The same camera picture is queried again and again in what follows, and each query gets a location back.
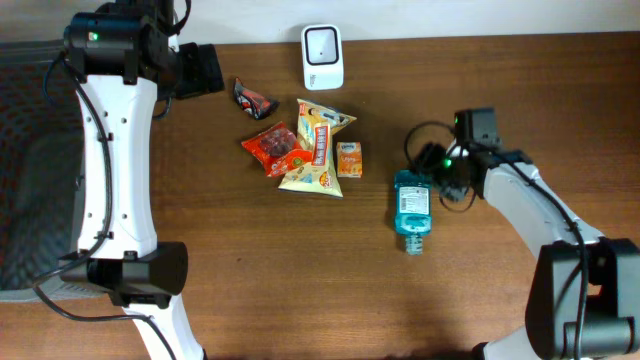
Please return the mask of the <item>blue mouthwash bottle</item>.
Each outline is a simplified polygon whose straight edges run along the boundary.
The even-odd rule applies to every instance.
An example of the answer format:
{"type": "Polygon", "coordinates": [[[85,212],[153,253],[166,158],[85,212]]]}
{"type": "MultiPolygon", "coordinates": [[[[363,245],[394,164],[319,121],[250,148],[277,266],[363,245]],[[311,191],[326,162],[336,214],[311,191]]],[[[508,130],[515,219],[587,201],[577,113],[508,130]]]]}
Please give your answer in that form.
{"type": "Polygon", "coordinates": [[[423,238],[431,233],[431,183],[423,175],[400,170],[394,175],[396,192],[395,232],[405,241],[405,252],[423,253],[423,238]]]}

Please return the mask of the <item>silver dark snack packet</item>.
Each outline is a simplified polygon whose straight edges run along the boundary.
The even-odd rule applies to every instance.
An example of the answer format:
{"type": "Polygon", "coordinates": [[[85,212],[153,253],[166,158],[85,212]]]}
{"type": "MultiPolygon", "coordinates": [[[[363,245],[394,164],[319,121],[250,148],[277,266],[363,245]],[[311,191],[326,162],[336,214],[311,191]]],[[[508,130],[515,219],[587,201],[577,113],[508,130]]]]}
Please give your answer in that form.
{"type": "Polygon", "coordinates": [[[269,117],[280,105],[279,101],[246,88],[239,77],[234,79],[233,98],[239,107],[255,120],[269,117]]]}

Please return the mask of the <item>orange tissue pack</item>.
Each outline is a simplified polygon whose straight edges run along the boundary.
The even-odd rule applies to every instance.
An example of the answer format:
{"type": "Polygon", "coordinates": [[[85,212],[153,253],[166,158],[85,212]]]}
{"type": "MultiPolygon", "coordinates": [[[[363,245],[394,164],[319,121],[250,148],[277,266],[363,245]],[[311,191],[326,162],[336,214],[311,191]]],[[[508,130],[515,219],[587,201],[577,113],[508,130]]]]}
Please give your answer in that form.
{"type": "Polygon", "coordinates": [[[359,142],[337,143],[337,175],[345,178],[361,178],[363,156],[359,142]]]}

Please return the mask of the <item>red snack bag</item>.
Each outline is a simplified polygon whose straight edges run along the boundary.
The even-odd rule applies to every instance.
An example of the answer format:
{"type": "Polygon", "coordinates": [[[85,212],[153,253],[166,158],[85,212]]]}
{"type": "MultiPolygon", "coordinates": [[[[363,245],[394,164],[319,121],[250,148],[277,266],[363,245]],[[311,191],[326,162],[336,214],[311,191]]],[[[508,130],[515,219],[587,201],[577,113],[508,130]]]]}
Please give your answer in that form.
{"type": "Polygon", "coordinates": [[[297,136],[282,122],[241,143],[265,170],[267,177],[278,177],[311,161],[297,136]]]}

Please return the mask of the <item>yellow snack bag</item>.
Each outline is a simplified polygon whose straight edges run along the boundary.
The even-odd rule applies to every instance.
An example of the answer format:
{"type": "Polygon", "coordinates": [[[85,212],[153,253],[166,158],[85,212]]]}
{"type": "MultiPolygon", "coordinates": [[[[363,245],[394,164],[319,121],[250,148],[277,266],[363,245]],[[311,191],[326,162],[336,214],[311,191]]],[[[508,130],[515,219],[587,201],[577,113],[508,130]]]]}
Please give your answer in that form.
{"type": "Polygon", "coordinates": [[[278,189],[342,198],[334,158],[333,136],[357,118],[319,103],[298,99],[297,140],[311,159],[288,171],[278,189]]]}

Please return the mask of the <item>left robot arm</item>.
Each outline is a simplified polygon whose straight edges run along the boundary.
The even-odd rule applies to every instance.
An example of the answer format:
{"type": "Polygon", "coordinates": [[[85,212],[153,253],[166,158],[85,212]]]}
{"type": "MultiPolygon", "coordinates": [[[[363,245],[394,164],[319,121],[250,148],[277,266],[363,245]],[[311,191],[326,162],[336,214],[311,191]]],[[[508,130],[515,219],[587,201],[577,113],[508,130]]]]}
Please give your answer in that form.
{"type": "Polygon", "coordinates": [[[150,136],[158,102],[224,87],[211,45],[182,44],[170,1],[113,1],[76,14],[61,62],[79,98],[84,208],[67,283],[108,295],[154,359],[202,359],[182,292],[188,252],[158,239],[150,201],[150,136]]]}

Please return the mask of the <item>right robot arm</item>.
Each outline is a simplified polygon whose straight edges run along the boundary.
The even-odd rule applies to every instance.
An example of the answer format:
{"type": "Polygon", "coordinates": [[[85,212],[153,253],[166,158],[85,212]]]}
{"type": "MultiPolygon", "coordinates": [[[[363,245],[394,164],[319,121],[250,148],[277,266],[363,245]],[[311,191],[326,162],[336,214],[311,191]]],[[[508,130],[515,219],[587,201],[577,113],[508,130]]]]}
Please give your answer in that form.
{"type": "Polygon", "coordinates": [[[495,208],[536,258],[523,327],[477,344],[475,359],[605,359],[639,350],[639,248],[584,222],[523,151],[503,147],[491,108],[461,110],[451,145],[409,154],[440,196],[495,208]]]}

